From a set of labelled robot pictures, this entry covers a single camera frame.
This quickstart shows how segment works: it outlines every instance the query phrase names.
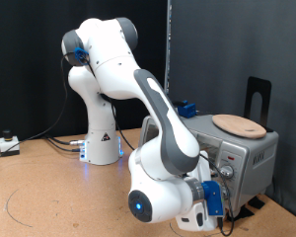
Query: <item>cable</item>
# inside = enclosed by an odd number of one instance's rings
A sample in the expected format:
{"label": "cable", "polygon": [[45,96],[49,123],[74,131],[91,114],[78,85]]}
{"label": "cable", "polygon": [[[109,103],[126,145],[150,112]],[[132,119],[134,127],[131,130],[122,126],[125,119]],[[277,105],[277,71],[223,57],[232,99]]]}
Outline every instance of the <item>cable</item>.
{"label": "cable", "polygon": [[62,147],[58,146],[56,143],[54,143],[52,140],[50,140],[48,137],[46,137],[46,140],[49,141],[51,144],[53,144],[55,147],[59,148],[60,150],[69,151],[69,152],[80,152],[79,148],[72,149],[72,150],[62,148]]}
{"label": "cable", "polygon": [[[97,78],[95,72],[94,72],[93,69],[92,69],[92,66],[90,65],[90,61],[89,61],[86,57],[84,57],[83,55],[82,55],[82,57],[83,57],[83,59],[85,59],[86,62],[88,63],[88,66],[90,67],[90,70],[91,70],[92,74],[94,75],[94,77]],[[120,133],[121,137],[124,139],[124,141],[125,141],[125,142],[127,143],[127,145],[130,147],[130,149],[135,150],[135,149],[132,147],[132,145],[130,145],[130,143],[128,142],[128,140],[127,140],[126,137],[124,136],[124,134],[122,133],[122,131],[121,131],[121,129],[120,129],[118,123],[117,123],[116,115],[115,115],[115,112],[114,112],[114,107],[113,107],[113,105],[112,105],[112,100],[111,100],[110,97],[108,97],[108,98],[109,98],[110,103],[111,103],[111,111],[112,111],[112,115],[113,115],[113,117],[114,117],[114,120],[115,120],[115,123],[116,123],[117,129],[119,130],[119,133]]]}
{"label": "cable", "polygon": [[114,117],[114,119],[115,119],[116,126],[117,126],[117,129],[119,130],[120,135],[122,136],[122,138],[124,139],[124,141],[127,143],[127,145],[128,145],[132,150],[135,150],[135,149],[132,147],[132,145],[130,145],[130,143],[128,142],[128,140],[127,140],[126,137],[124,136],[124,134],[122,133],[122,131],[121,131],[121,129],[120,129],[118,123],[117,123],[117,119],[116,119],[116,115],[115,115],[114,107],[113,107],[113,105],[112,105],[111,98],[109,97],[109,99],[110,99],[110,102],[111,102],[111,111],[112,111],[112,115],[113,115],[113,117]]}
{"label": "cable", "polygon": [[229,193],[229,189],[228,189],[228,186],[227,186],[227,183],[226,183],[226,180],[224,178],[224,176],[221,174],[220,170],[215,166],[215,164],[213,162],[211,162],[208,158],[206,158],[205,156],[203,156],[201,153],[199,153],[199,155],[204,158],[205,160],[208,161],[208,163],[210,163],[218,172],[220,178],[223,180],[224,182],[224,185],[226,187],[226,191],[227,191],[227,197],[228,197],[228,203],[229,203],[229,212],[230,212],[230,215],[231,215],[231,229],[229,231],[228,234],[225,234],[224,231],[223,231],[223,224],[222,224],[222,217],[218,217],[218,225],[220,227],[220,231],[222,233],[223,236],[230,236],[234,230],[234,225],[235,225],[235,221],[234,221],[234,214],[233,214],[233,208],[231,206],[231,202],[230,202],[230,193]]}
{"label": "cable", "polygon": [[51,135],[48,135],[48,134],[46,134],[45,136],[46,136],[47,138],[49,138],[49,139],[51,139],[51,140],[53,140],[53,141],[59,143],[59,144],[62,144],[62,145],[70,145],[70,142],[68,142],[68,141],[61,141],[61,140],[58,140],[58,139],[56,139],[56,138],[54,138],[54,137],[52,137]]}
{"label": "cable", "polygon": [[11,146],[8,150],[6,150],[6,151],[4,151],[4,152],[1,153],[0,158],[1,158],[2,155],[4,155],[6,152],[10,151],[13,147],[16,147],[17,145],[20,145],[20,144],[23,143],[23,142],[26,142],[26,141],[28,141],[28,140],[32,140],[32,139],[34,139],[34,138],[37,138],[37,137],[39,137],[39,136],[42,136],[42,135],[46,134],[47,132],[49,132],[51,129],[53,129],[53,128],[57,125],[57,123],[59,122],[59,120],[60,120],[60,118],[61,118],[61,116],[62,116],[62,114],[63,114],[63,112],[64,112],[64,110],[65,110],[66,103],[67,103],[67,98],[68,98],[68,93],[67,93],[67,88],[66,88],[66,83],[65,83],[65,77],[64,77],[64,73],[63,73],[62,61],[63,61],[63,59],[64,59],[67,55],[69,55],[69,54],[71,54],[71,53],[73,53],[73,52],[67,52],[65,55],[62,56],[62,58],[61,58],[61,60],[60,60],[60,67],[61,67],[61,76],[62,76],[63,88],[64,88],[64,90],[65,90],[65,101],[64,101],[64,103],[63,103],[63,106],[62,106],[61,112],[60,112],[60,114],[59,114],[59,116],[58,116],[56,122],[55,122],[52,126],[50,126],[48,129],[46,129],[45,131],[43,131],[43,132],[41,132],[41,133],[39,133],[39,134],[37,134],[37,135],[31,136],[31,137],[29,137],[29,138],[27,138],[27,139],[25,139],[25,140],[23,140],[23,141],[18,142],[17,144],[15,144],[15,145],[13,145],[13,146]]}

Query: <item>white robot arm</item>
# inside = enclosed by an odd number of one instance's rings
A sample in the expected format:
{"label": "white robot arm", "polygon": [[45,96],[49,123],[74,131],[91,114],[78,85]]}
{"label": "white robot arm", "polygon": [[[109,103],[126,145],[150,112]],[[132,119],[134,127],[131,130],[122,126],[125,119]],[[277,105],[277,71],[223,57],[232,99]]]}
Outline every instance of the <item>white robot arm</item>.
{"label": "white robot arm", "polygon": [[[214,216],[224,215],[220,188],[217,183],[207,186],[205,180],[200,180],[202,175],[195,172],[199,166],[198,143],[178,117],[157,79],[137,65],[131,52],[136,45],[135,27],[128,19],[118,18],[89,19],[79,29],[67,33],[61,46],[71,65],[83,66],[86,58],[90,61],[91,67],[86,65],[84,70],[94,72],[101,93],[119,100],[140,99],[159,128],[157,137],[129,157],[128,205],[133,215],[149,223],[177,217],[183,223],[179,227],[186,230],[213,229],[216,227]],[[193,178],[182,177],[192,171],[197,174]],[[213,198],[216,198],[216,206],[207,207],[205,199]],[[196,221],[189,221],[185,216]]]}

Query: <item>wooden table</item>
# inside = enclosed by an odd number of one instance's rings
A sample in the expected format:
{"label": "wooden table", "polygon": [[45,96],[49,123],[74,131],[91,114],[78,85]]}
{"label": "wooden table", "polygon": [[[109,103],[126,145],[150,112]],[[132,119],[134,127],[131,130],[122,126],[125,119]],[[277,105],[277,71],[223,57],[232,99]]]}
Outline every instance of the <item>wooden table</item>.
{"label": "wooden table", "polygon": [[[125,136],[137,147],[139,129]],[[83,139],[84,135],[62,137]],[[21,155],[0,160],[0,237],[2,236],[222,236],[219,230],[186,232],[174,219],[144,224],[127,206],[130,189],[128,157],[95,166],[78,155],[60,151],[45,140],[27,141]],[[266,196],[255,216],[236,222],[232,236],[296,236],[296,217]]]}

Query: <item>wooden cutting board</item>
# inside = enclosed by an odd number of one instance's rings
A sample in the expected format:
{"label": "wooden cutting board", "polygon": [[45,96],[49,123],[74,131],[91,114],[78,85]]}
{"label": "wooden cutting board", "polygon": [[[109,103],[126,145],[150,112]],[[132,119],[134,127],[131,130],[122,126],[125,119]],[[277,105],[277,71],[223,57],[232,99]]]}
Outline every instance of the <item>wooden cutting board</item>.
{"label": "wooden cutting board", "polygon": [[246,138],[257,139],[266,135],[266,130],[254,121],[231,115],[213,116],[213,122],[221,129]]}

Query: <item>black wall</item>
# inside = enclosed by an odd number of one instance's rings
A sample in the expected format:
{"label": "black wall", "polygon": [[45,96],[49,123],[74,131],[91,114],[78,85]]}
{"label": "black wall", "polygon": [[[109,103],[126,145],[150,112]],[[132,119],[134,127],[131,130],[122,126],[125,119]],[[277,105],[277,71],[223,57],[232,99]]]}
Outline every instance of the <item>black wall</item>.
{"label": "black wall", "polygon": [[[19,139],[39,133],[57,119],[64,101],[60,77],[61,40],[89,18],[126,17],[136,26],[134,56],[163,85],[167,1],[0,1],[0,136],[11,128]],[[64,61],[64,70],[70,66]],[[68,86],[64,115],[51,135],[86,133],[83,100]],[[138,100],[114,101],[121,128],[140,127],[148,115]]]}
{"label": "black wall", "polygon": [[172,2],[170,98],[242,116],[248,78],[269,80],[279,143],[267,194],[296,215],[296,0]]}

